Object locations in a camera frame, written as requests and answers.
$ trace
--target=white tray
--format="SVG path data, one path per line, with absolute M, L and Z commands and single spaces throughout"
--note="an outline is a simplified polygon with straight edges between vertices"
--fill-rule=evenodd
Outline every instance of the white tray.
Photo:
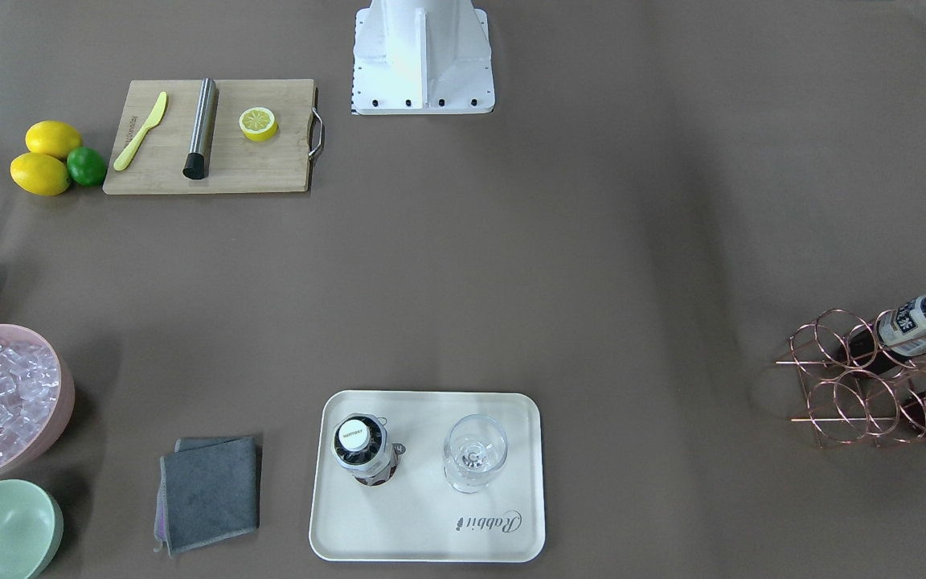
M 365 487 L 338 465 L 334 429 L 354 412 L 388 419 L 405 445 L 398 469 Z M 498 419 L 510 440 L 502 474 L 464 495 L 445 482 L 441 447 L 467 414 Z M 309 545 L 328 561 L 524 563 L 545 544 L 541 418 L 521 393 L 342 391 L 324 406 Z

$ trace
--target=gray cloth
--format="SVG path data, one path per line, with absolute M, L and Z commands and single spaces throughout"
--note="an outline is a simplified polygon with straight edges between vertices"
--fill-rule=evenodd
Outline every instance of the gray cloth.
M 253 437 L 177 440 L 159 470 L 155 535 L 171 556 L 260 526 Z

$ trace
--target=yellow lemon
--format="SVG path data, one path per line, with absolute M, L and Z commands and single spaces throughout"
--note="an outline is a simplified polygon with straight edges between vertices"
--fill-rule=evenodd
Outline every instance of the yellow lemon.
M 238 118 L 242 133 L 250 142 L 265 142 L 277 132 L 277 118 L 264 106 L 254 106 Z
M 41 121 L 27 129 L 23 139 L 31 153 L 50 154 L 55 158 L 66 158 L 71 150 L 80 147 L 80 133 L 66 122 Z
M 10 177 L 24 191 L 58 195 L 70 187 L 70 173 L 58 158 L 44 153 L 25 153 L 10 163 Z

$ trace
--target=gray table surface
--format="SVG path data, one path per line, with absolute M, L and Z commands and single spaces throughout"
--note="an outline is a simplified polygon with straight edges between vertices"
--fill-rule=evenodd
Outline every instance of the gray table surface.
M 926 293 L 926 0 L 481 1 L 475 117 L 350 115 L 363 7 L 0 2 L 0 322 L 77 384 L 8 475 L 63 507 L 44 576 L 926 577 L 926 447 L 817 450 L 772 365 L 823 310 Z M 203 76 L 315 78 L 309 194 L 10 180 L 33 122 L 108 153 L 131 80 Z M 540 556 L 316 557 L 346 388 L 535 400 Z M 264 445 L 260 530 L 155 553 L 158 458 L 232 433 Z

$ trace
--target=green bowl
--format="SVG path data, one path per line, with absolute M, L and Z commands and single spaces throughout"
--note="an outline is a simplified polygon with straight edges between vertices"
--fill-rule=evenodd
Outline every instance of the green bowl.
M 59 504 L 37 484 L 0 480 L 0 579 L 31 579 L 63 536 Z

